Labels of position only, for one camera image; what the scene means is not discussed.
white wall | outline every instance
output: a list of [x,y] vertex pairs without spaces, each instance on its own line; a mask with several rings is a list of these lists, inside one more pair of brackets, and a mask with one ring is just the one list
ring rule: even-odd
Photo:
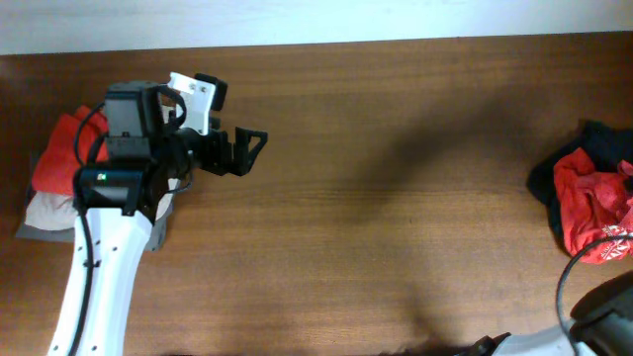
[[633,0],[5,0],[0,4],[0,54],[631,30]]

white cloth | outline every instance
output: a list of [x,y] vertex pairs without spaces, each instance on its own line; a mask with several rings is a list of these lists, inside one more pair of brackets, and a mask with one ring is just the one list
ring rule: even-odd
[[[169,189],[178,186],[178,179],[170,179],[168,182]],[[158,202],[158,210],[156,211],[156,219],[162,218],[165,214],[173,194],[165,194],[160,202]],[[77,211],[72,207],[72,197],[36,192],[27,207],[27,216],[24,224],[43,230],[63,230],[73,228]]]

wooden table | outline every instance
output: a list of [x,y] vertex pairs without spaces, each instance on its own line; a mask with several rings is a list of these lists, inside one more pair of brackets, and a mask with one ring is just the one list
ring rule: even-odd
[[[270,134],[242,178],[199,172],[138,268],[126,353],[371,354],[555,323],[569,257],[524,184],[580,120],[630,127],[633,36],[0,57],[0,345],[44,354],[69,244],[12,237],[28,155],[106,87],[206,72],[225,128]],[[571,306],[631,258],[583,265]]]

gray cloth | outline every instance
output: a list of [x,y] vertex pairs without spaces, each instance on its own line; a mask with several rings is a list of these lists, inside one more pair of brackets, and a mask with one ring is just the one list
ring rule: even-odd
[[[151,236],[145,246],[145,251],[157,251],[162,247],[162,244],[165,242],[165,235],[167,234],[167,217],[171,215],[173,210],[172,201],[165,214],[154,223],[154,227],[151,229]],[[18,231],[16,231],[16,237],[49,242],[73,242],[75,239],[75,229],[42,230],[22,223]]]

white bracket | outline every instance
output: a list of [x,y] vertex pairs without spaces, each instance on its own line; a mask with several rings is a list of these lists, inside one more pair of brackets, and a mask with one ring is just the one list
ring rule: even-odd
[[[180,91],[187,106],[187,118],[182,128],[193,129],[202,135],[208,134],[211,120],[209,113],[216,95],[216,85],[175,72],[171,72],[169,76],[171,80],[167,86]],[[182,108],[176,106],[176,117],[181,114]]]

